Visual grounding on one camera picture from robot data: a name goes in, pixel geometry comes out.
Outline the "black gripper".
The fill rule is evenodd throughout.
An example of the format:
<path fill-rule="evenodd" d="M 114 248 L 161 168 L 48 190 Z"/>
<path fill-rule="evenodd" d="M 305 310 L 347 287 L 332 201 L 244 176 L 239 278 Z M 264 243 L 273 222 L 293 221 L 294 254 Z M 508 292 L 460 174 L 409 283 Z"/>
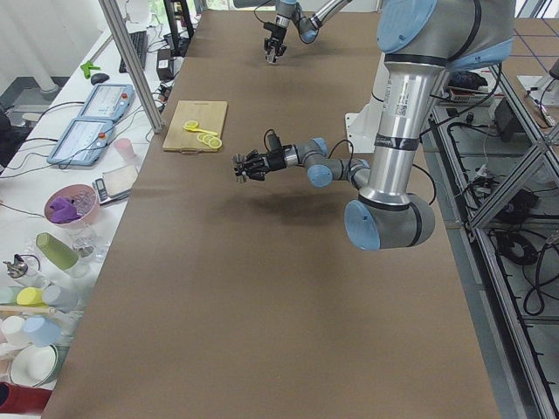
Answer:
<path fill-rule="evenodd" d="M 237 165 L 248 164 L 248 172 L 243 170 L 238 173 L 239 182 L 254 180 L 263 182 L 266 174 L 286 168 L 285 151 L 260 154 L 257 150 L 252 150 L 246 155 L 235 154 Z"/>
<path fill-rule="evenodd" d="M 286 51 L 286 46 L 283 44 L 286 28 L 272 22 L 263 23 L 263 28 L 270 31 L 270 37 L 264 41 L 266 61 L 276 63 Z"/>

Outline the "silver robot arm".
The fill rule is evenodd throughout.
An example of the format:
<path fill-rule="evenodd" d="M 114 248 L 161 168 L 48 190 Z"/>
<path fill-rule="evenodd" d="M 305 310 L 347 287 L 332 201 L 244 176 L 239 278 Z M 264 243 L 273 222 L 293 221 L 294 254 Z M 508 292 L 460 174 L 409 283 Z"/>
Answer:
<path fill-rule="evenodd" d="M 358 196 L 347 204 L 344 223 L 355 247 L 377 251 L 423 243 L 434 230 L 434 213 L 407 192 L 407 184 L 431 92 L 443 72 L 503 62 L 512 51 L 514 12 L 512 1 L 384 2 L 376 41 L 388 80 L 371 161 L 330 158 L 320 138 L 284 145 L 267 131 L 267 151 L 236 155 L 235 175 L 261 181 L 298 166 L 317 188 L 350 182 Z"/>
<path fill-rule="evenodd" d="M 326 1 L 308 17 L 303 12 L 300 2 L 295 0 L 233 1 L 233 5 L 238 9 L 253 7 L 254 16 L 263 24 L 263 29 L 269 32 L 268 37 L 264 40 L 265 58 L 269 64 L 275 64 L 277 59 L 282 57 L 286 51 L 284 41 L 290 24 L 295 27 L 303 44 L 312 44 L 317 39 L 320 28 L 348 4 L 350 4 L 350 1 Z M 274 6 L 275 10 L 273 20 L 262 20 L 258 16 L 257 10 L 271 5 Z"/>

